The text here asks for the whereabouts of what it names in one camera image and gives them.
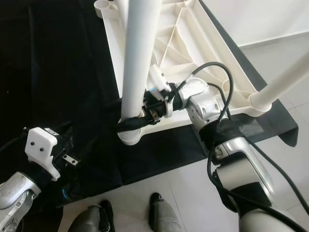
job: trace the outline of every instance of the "black cable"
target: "black cable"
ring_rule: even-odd
[[[209,63],[203,64],[200,67],[198,67],[196,70],[194,70],[192,72],[192,74],[194,75],[194,74],[198,73],[200,70],[202,70],[203,68],[208,67],[210,65],[217,65],[217,66],[220,66],[221,68],[223,68],[226,71],[226,74],[227,74],[228,79],[230,81],[229,94],[228,94],[228,97],[227,97],[227,100],[226,100],[226,104],[224,105],[223,110],[221,111],[221,113],[219,115],[219,118],[218,118],[218,125],[217,125],[217,128],[216,128],[216,131],[218,131],[218,128],[219,128],[220,123],[221,123],[221,120],[222,120],[223,116],[225,115],[225,113],[227,112],[228,106],[229,106],[229,104],[231,103],[231,100],[232,100],[232,95],[233,95],[233,91],[234,91],[234,82],[233,82],[233,78],[232,78],[232,75],[231,75],[229,69],[224,64],[221,64],[221,63],[218,63],[218,62],[209,62]],[[257,207],[257,208],[260,208],[260,209],[266,211],[267,213],[269,213],[273,217],[277,218],[281,222],[285,223],[287,226],[289,226],[291,229],[293,229],[293,230],[295,230],[297,232],[305,232],[306,231],[300,225],[298,225],[296,222],[291,220],[289,217],[281,214],[277,210],[274,210],[274,209],[272,209],[272,208],[270,208],[270,207],[268,207],[266,205],[263,205],[263,204],[258,203],[256,201],[252,201],[252,200],[250,200],[248,198],[245,198],[245,197],[243,197],[241,195],[238,195],[238,194],[236,194],[234,192],[231,192],[231,191],[225,189],[221,184],[219,184],[217,182],[217,180],[211,174],[211,160],[212,160],[213,152],[214,152],[214,141],[213,141],[212,148],[210,150],[209,157],[208,157],[208,160],[207,160],[207,175],[208,175],[210,181],[217,188],[221,189],[222,191],[224,191],[227,195],[229,195],[231,197],[239,198],[239,199],[241,199],[243,201],[246,201],[250,205],[253,205],[254,207]]]
[[[254,142],[252,142],[248,137],[244,135],[244,138],[248,141],[248,143],[255,148],[272,166],[274,166],[278,172],[285,178],[285,180],[289,183],[292,190],[294,191],[295,195],[299,199],[301,205],[304,207],[306,213],[309,215],[309,206],[304,199],[304,197],[301,195],[300,191],[298,190],[297,186],[293,182],[293,180],[289,177],[289,175],[278,165],[273,161],[264,151],[262,151]]]
[[[212,86],[212,87],[216,88],[216,89],[220,92],[220,95],[221,95],[223,104],[225,105],[225,104],[226,104],[226,99],[225,99],[223,90],[222,90],[219,86],[217,86],[217,85],[215,85],[215,84],[213,84],[213,83],[207,83],[207,84],[208,84],[209,86]],[[228,119],[229,119],[229,120],[232,120],[231,113],[230,113],[230,110],[229,110],[229,109],[227,109],[226,114],[227,114]]]
[[[180,85],[177,87],[176,91],[175,91],[175,95],[179,92],[179,90],[186,84],[186,80],[184,80],[183,82],[180,83]]]
[[[4,151],[5,149],[7,149],[9,146],[11,146],[12,144],[16,143],[18,140],[20,139],[20,137],[15,137],[13,139],[11,139],[10,141],[8,141],[5,145],[3,145],[1,148],[0,148],[0,153],[2,151]]]

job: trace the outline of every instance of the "white wall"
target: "white wall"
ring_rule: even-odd
[[[309,0],[203,0],[239,45],[309,31]]]

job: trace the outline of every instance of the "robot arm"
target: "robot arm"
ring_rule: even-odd
[[[25,153],[30,163],[0,185],[0,231],[16,231],[45,186],[57,181],[68,163],[78,164],[68,155],[70,146],[66,137],[50,128],[36,127],[28,131]]]
[[[187,82],[197,83],[196,78]],[[257,158],[244,135],[230,120],[224,118],[217,127],[220,114],[217,100],[209,94],[208,85],[204,82],[204,91],[184,99],[185,108],[199,131],[201,140],[207,149],[213,152],[209,156],[209,164],[217,165],[210,178],[217,182],[217,190],[223,204],[239,215],[239,231],[241,232],[291,232],[298,231],[298,225],[288,217],[288,221],[278,219],[269,212],[261,210],[238,197],[231,197],[223,191],[226,189],[251,201],[272,207],[273,185],[269,173]]]

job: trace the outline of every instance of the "black shoe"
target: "black shoe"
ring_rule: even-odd
[[[155,229],[155,203],[159,200],[162,199],[162,196],[160,195],[160,193],[158,192],[154,192],[153,194],[151,194],[151,197],[150,197],[150,201],[149,201],[149,204],[150,204],[150,208],[149,208],[149,217],[148,217],[148,224],[150,226],[150,228],[152,230]]]
[[[115,232],[115,226],[114,226],[114,213],[112,211],[112,204],[108,200],[104,200],[100,203],[101,209],[100,209],[100,228],[104,231],[104,229],[107,227],[107,222],[109,223],[110,230],[109,232]]]

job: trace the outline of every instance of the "person's leg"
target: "person's leg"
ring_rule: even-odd
[[[108,200],[100,206],[93,205],[80,213],[70,226],[68,232],[115,232],[112,205]]]
[[[159,193],[150,197],[149,225],[154,232],[183,232],[174,210]]]
[[[100,207],[90,206],[77,216],[68,232],[98,232],[99,223]]]

